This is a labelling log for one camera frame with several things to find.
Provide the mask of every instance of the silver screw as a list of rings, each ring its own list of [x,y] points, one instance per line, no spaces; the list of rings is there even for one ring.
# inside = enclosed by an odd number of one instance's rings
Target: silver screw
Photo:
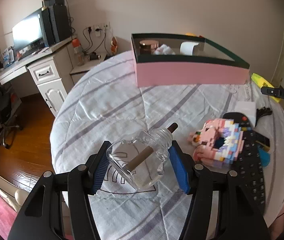
[[[196,170],[200,171],[200,170],[203,170],[203,165],[198,163],[198,164],[194,165],[194,168]]]
[[[236,171],[230,171],[230,176],[232,177],[236,177],[238,175],[238,173]]]
[[[81,164],[81,165],[77,166],[77,169],[78,169],[79,171],[83,171],[83,170],[86,169],[86,165],[85,165],[85,164]]]
[[[43,174],[43,176],[45,177],[45,178],[48,178],[49,176],[51,176],[52,175],[52,172],[51,171],[46,171],[46,172],[44,172],[44,174]]]

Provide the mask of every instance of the bottle neck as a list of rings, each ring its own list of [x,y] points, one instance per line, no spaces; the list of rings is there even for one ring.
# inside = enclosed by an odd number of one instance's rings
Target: bottle neck
[[[165,149],[172,146],[173,136],[172,133],[166,128],[156,128],[150,132],[152,138],[162,145]]]

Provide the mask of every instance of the white tablecloth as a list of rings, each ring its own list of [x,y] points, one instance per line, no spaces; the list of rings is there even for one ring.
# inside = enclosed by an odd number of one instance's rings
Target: white tablecloth
[[[98,152],[103,141],[115,141],[138,129],[179,127],[173,137],[192,154],[190,132],[207,119],[231,112],[237,101],[255,101],[257,108],[271,107],[256,131],[271,141],[271,162],[264,168],[265,221],[269,226],[284,204],[284,111],[260,93],[252,82],[240,85],[178,85],[137,88],[131,52],[102,62],[84,75],[68,94],[51,133],[52,163],[56,173],[72,170]],[[178,187],[170,162],[165,176],[145,192],[134,192],[112,167],[101,190],[90,196],[101,239],[178,239],[190,196]],[[217,204],[214,194],[214,208]],[[210,225],[213,233],[215,225]]]

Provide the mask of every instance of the colorful toy bricks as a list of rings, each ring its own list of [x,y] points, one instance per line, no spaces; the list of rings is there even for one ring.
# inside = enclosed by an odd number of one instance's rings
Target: colorful toy bricks
[[[195,161],[222,167],[237,160],[244,144],[242,136],[243,131],[238,123],[218,118],[208,120],[202,130],[190,133],[188,141],[196,146],[193,153]]]

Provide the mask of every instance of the transparent plastic bottle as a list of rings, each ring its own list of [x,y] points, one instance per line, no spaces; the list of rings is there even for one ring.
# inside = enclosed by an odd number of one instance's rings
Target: transparent plastic bottle
[[[149,133],[138,130],[122,136],[107,150],[111,165],[135,189],[148,189],[164,174],[172,132],[177,127],[173,123],[169,128],[157,128]]]

